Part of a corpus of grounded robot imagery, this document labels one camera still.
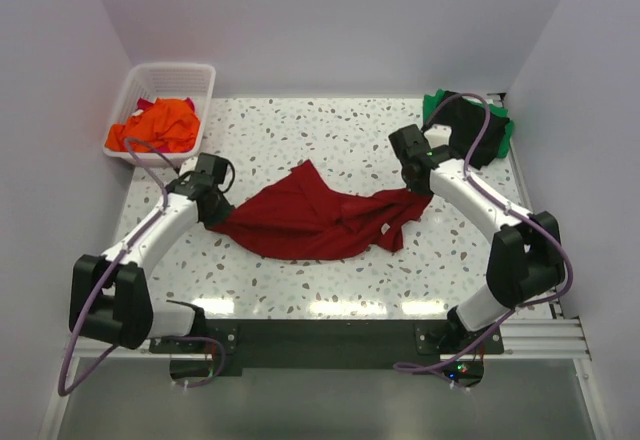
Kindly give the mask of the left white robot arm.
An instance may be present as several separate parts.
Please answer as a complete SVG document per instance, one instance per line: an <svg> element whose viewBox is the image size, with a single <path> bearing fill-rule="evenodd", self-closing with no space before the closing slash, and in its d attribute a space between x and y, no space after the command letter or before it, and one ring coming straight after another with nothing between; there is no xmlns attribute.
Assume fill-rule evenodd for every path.
<svg viewBox="0 0 640 440"><path fill-rule="evenodd" d="M120 242L100 255L83 255L74 264L69 329L127 349L164 337L204 330L204 312L187 302L152 298L151 274L188 230L200 223L223 223L233 206L225 198L233 185L233 164L202 153L195 166L164 185L151 212Z"/></svg>

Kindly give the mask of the dark red t-shirt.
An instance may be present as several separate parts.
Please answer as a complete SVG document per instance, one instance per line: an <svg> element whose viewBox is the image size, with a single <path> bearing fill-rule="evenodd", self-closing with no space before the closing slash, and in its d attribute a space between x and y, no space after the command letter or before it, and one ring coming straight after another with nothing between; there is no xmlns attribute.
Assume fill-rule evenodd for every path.
<svg viewBox="0 0 640 440"><path fill-rule="evenodd" d="M307 160L207 229L262 257L335 261L371 245L401 250L404 225L418 221L431 200L406 188L371 196L334 191Z"/></svg>

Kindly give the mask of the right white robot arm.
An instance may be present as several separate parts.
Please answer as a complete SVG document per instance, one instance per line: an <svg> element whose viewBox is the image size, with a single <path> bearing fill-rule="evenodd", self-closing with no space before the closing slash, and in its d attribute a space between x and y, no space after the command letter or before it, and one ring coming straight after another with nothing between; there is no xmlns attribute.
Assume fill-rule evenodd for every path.
<svg viewBox="0 0 640 440"><path fill-rule="evenodd" d="M448 314L450 330L467 335L565 281L559 225L510 202L473 173L447 145L432 147L416 125L389 135L408 189L451 203L490 242L486 283Z"/></svg>

